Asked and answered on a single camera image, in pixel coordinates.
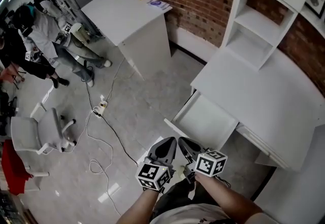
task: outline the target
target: t-shirt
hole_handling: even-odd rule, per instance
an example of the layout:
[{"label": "t-shirt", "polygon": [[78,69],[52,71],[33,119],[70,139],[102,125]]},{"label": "t-shirt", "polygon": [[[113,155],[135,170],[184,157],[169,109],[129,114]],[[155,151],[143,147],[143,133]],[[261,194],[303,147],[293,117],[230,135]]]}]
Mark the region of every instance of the t-shirt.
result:
[{"label": "t-shirt", "polygon": [[[150,224],[214,224],[215,221],[228,219],[224,211],[210,204],[191,204],[172,209],[159,215]],[[276,224],[263,213],[253,215],[245,224]]]}]

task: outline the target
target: fiducial marker cube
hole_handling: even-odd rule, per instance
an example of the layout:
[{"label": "fiducial marker cube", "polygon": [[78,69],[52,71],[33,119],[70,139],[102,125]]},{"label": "fiducial marker cube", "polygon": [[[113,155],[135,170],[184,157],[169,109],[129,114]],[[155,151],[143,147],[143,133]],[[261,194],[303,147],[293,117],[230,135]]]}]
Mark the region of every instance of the fiducial marker cube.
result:
[{"label": "fiducial marker cube", "polygon": [[136,179],[142,187],[160,190],[171,179],[171,174],[168,167],[142,162],[137,169]]},{"label": "fiducial marker cube", "polygon": [[227,158],[219,151],[200,153],[194,170],[209,177],[215,176],[223,171]]}]

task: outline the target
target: gray floor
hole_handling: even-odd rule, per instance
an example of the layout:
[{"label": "gray floor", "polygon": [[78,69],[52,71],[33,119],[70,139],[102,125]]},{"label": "gray floor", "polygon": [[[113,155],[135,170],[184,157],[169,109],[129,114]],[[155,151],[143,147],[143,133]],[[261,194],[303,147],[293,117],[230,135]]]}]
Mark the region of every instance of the gray floor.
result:
[{"label": "gray floor", "polygon": [[[93,50],[109,58],[110,68],[95,69],[95,85],[90,88],[93,106],[100,96],[106,96],[111,88],[114,74],[123,60],[120,51],[105,40],[91,44]],[[172,62],[164,71],[143,81],[124,61],[115,80],[112,98],[104,117],[116,130],[126,150],[136,161],[161,137],[175,136],[164,118],[172,119],[190,97],[190,82],[202,69],[202,65],[181,51],[176,51]],[[70,137],[77,139],[85,127],[90,104],[85,83],[65,67],[57,68],[58,74],[70,80],[70,86],[60,86],[50,93],[50,80],[40,80],[27,75],[20,84],[18,96],[19,115],[29,116],[37,102],[45,101],[46,108],[54,107],[67,120],[77,123],[70,129]],[[124,154],[116,136],[102,119],[91,116],[89,134],[105,140],[114,149],[113,164],[107,170],[109,195],[118,211],[125,212],[141,194],[134,178],[136,165]],[[258,188],[269,168],[253,161],[258,150],[241,135],[233,133],[222,151],[229,156],[222,177],[232,184],[234,190],[250,197]],[[93,175],[89,162],[97,159],[103,167],[111,162],[110,148],[83,134],[72,153],[53,151],[37,156],[32,152],[20,152],[20,156],[34,171],[48,171],[49,177],[37,179],[40,191],[20,195],[22,202],[33,213],[38,223],[115,223],[118,215],[105,192],[107,179]],[[178,150],[174,166],[186,163]],[[177,182],[174,175],[171,184]]]}]

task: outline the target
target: white chair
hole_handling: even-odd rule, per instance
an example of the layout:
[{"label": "white chair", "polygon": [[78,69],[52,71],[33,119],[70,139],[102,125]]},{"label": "white chair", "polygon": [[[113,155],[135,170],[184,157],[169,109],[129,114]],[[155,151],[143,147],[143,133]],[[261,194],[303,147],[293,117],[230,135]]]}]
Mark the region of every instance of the white chair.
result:
[{"label": "white chair", "polygon": [[[39,108],[42,108],[45,113],[37,122],[33,115]],[[56,110],[54,108],[46,110],[41,103],[38,103],[30,117],[14,116],[11,118],[11,138],[14,148],[16,151],[32,151],[37,154],[48,154],[53,149],[64,152],[69,145],[77,144],[76,141],[72,142],[64,136],[68,127],[75,123],[76,120],[73,119],[61,128]]]}]

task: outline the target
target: white jacket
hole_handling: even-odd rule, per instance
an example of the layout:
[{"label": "white jacket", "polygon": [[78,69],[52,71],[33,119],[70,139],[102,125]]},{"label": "white jacket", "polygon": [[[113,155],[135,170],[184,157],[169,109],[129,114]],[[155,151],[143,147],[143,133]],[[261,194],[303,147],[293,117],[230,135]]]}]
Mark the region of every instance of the white jacket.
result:
[{"label": "white jacket", "polygon": [[[57,54],[53,45],[58,34],[61,32],[59,25],[63,27],[67,20],[66,16],[50,1],[43,1],[45,4],[41,4],[42,7],[47,11],[47,14],[40,12],[35,9],[34,25],[32,26],[32,32],[24,37],[19,30],[19,34],[24,42],[27,52],[33,51],[34,45],[43,52],[44,56],[48,59],[56,58]],[[70,42],[70,34],[64,46],[68,46]]]}]

